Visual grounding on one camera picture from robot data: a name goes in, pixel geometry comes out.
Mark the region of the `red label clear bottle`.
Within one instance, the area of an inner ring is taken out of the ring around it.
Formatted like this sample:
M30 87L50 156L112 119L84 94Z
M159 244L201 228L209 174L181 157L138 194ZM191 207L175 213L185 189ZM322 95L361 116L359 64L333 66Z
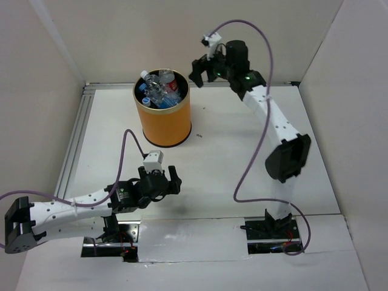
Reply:
M164 84L166 91L172 94L175 99L181 99L179 86L174 71L171 69L160 69L158 76L161 83Z

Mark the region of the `blue label clear bottle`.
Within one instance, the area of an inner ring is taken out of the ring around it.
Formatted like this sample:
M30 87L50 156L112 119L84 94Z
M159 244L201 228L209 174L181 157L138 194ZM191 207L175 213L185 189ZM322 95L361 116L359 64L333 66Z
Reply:
M139 86L139 90L144 94L141 100L143 106L153 109L169 109L179 104L180 97L166 89L149 88L146 83Z

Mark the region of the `clear bottle white cap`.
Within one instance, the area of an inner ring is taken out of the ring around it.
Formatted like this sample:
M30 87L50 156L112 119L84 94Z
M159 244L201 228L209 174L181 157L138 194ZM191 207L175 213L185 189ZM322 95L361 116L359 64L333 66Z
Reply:
M167 109L172 106L169 101L168 93L157 75L150 74L148 71L143 70L140 73L140 76L146 85L144 94L150 98L157 108Z

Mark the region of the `clear bottle blue round sticker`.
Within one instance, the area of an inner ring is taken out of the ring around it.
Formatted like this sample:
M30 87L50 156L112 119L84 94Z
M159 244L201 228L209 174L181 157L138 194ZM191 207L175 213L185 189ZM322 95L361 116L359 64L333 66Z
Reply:
M150 107L151 106L151 100L148 97L145 97L142 99L142 105L145 107Z

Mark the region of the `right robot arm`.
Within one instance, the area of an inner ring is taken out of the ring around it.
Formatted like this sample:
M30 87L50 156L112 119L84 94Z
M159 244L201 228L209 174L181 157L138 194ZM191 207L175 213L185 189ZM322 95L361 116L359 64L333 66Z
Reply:
M246 43L233 40L223 44L209 36L201 42L208 52L192 62L190 80L201 88L204 85L202 73L207 74L209 82L225 79L240 100L264 121L263 133L256 148L260 149L266 138L273 146L264 162L268 175L277 185L297 177L306 164L311 138L307 134L300 134L291 125L268 92L269 83L259 72L250 68Z

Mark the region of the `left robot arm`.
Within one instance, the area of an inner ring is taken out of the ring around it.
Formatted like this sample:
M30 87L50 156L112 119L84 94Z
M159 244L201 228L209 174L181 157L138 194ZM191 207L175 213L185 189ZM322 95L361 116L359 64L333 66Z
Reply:
M159 170L147 173L144 167L138 172L139 178L120 181L116 187L109 185L71 201L17 198L4 216L5 252L26 252L50 240L80 236L114 241L120 232L118 214L144 209L181 190L175 166L169 166L169 177Z

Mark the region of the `orange cylindrical bin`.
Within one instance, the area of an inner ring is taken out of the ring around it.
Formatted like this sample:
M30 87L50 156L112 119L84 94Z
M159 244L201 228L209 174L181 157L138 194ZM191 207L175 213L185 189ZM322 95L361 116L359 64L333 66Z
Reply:
M142 99L146 96L139 88L144 83L141 78L133 86L133 98L142 132L149 143L162 148L182 144L192 130L189 82L180 72L175 70L174 74L182 101L169 109L154 109L142 104Z

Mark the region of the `white tape patch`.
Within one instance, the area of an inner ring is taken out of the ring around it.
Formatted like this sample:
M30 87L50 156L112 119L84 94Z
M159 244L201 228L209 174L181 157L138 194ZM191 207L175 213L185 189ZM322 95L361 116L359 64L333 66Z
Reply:
M146 220L140 223L142 263L240 261L249 257L242 218Z

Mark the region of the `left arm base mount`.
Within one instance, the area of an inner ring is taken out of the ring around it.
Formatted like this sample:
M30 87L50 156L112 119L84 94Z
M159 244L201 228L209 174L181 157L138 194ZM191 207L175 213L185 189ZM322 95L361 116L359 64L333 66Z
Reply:
M84 238L81 258L121 258L126 263L137 263L139 221L119 221L119 232L111 238Z

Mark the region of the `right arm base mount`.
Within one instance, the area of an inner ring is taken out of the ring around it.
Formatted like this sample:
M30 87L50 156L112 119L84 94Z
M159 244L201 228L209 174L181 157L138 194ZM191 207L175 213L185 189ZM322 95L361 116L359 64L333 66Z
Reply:
M250 255L283 253L283 249L290 254L300 252L303 248L295 219L292 219L287 226L272 233L265 228L263 218L245 220L240 229L246 233L247 249Z

